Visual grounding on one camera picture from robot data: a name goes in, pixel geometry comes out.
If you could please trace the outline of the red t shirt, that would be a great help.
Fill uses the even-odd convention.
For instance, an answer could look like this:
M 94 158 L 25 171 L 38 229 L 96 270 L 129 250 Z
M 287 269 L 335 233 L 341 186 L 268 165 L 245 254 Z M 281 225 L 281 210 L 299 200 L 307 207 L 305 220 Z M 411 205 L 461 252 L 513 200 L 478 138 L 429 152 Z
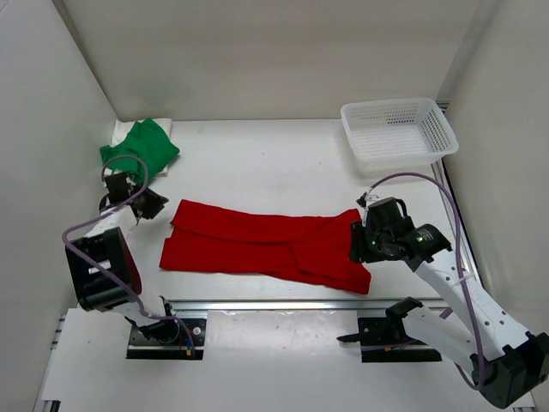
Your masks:
M 160 268 L 260 274 L 368 294 L 371 273 L 349 258 L 359 212 L 334 216 L 254 215 L 183 200 L 171 221 Z

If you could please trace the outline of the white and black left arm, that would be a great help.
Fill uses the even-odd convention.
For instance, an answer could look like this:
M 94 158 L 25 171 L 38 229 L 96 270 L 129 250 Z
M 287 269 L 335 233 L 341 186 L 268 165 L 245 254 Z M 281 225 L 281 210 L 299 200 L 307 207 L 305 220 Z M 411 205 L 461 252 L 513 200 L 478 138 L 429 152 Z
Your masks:
M 182 337 L 171 304 L 143 289 L 142 279 L 125 236 L 140 220 L 152 220 L 168 199 L 135 182 L 129 173 L 104 177 L 107 194 L 100 218 L 79 239 L 65 246 L 77 302 L 87 312 L 115 312 L 144 338 L 160 345 Z

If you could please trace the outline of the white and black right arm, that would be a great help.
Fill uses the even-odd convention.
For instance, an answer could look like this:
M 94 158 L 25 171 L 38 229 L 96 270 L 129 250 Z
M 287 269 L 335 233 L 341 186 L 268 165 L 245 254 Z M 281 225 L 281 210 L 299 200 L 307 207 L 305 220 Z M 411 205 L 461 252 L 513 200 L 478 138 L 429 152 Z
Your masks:
M 388 197 L 367 206 L 362 221 L 352 224 L 351 235 L 354 262 L 403 262 L 438 292 L 462 325 L 407 297 L 345 341 L 369 350 L 420 341 L 453 361 L 483 398 L 500 409 L 547 381 L 548 335 L 535 335 L 514 320 L 463 270 L 456 250 L 436 227 L 413 224 L 401 199 Z

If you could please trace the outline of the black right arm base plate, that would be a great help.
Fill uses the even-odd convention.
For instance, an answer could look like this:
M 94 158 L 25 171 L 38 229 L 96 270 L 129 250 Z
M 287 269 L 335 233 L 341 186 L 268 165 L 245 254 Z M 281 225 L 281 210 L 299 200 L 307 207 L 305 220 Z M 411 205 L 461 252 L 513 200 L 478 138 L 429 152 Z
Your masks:
M 439 362 L 442 356 L 434 348 L 406 334 L 403 319 L 423 304 L 407 297 L 385 310 L 383 318 L 358 318 L 358 331 L 338 336 L 342 344 L 358 343 L 362 363 Z

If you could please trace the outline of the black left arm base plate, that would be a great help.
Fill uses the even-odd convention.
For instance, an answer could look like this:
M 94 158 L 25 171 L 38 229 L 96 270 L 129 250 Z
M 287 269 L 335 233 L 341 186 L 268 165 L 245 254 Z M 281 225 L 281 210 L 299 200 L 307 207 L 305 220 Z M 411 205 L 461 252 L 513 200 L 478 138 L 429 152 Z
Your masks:
M 190 331 L 192 343 L 178 321 L 161 320 L 130 329 L 126 358 L 130 360 L 201 361 L 207 332 L 206 318 L 180 318 Z

